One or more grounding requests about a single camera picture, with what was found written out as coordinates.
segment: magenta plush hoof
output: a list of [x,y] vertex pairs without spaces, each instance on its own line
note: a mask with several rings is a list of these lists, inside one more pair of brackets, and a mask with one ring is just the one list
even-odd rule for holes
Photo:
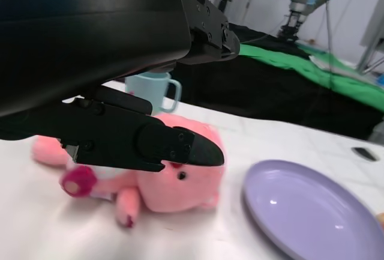
[[131,216],[128,216],[128,217],[127,217],[127,223],[125,224],[125,227],[127,227],[127,228],[133,228],[133,226],[134,226],[134,223],[133,223],[132,217],[131,217]]
[[68,171],[60,181],[63,190],[75,198],[89,196],[96,183],[94,171],[87,166],[78,166]]

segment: plush pig eye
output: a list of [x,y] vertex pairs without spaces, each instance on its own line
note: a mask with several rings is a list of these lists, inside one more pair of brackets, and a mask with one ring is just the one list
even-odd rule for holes
[[185,180],[186,177],[187,177],[187,173],[185,173],[185,172],[178,173],[178,179],[179,180]]

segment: light blue mug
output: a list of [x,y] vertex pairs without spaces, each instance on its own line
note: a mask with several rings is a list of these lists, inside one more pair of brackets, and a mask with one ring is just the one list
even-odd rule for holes
[[[175,101],[170,109],[163,107],[163,99],[167,94],[169,84],[176,87]],[[181,84],[171,79],[169,73],[142,73],[125,78],[125,92],[136,97],[150,101],[152,104],[152,115],[160,112],[172,113],[181,99]]]

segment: plush pig leg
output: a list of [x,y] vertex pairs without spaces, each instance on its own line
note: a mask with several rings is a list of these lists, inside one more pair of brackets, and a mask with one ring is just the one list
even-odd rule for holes
[[32,158],[41,164],[65,168],[70,156],[56,138],[39,136],[32,146]]
[[213,209],[216,208],[219,200],[218,192],[215,193],[212,197],[210,197],[207,201],[205,201],[200,207],[203,209]]
[[137,187],[124,188],[116,198],[116,219],[124,227],[133,228],[140,211],[140,193]]

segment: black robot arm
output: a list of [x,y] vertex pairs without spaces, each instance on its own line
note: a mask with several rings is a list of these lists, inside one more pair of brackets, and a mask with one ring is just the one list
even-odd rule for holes
[[58,138],[88,165],[223,164],[207,138],[166,127],[150,116],[150,102],[101,86],[176,61],[234,58],[239,41],[208,0],[0,0],[0,7],[0,139]]

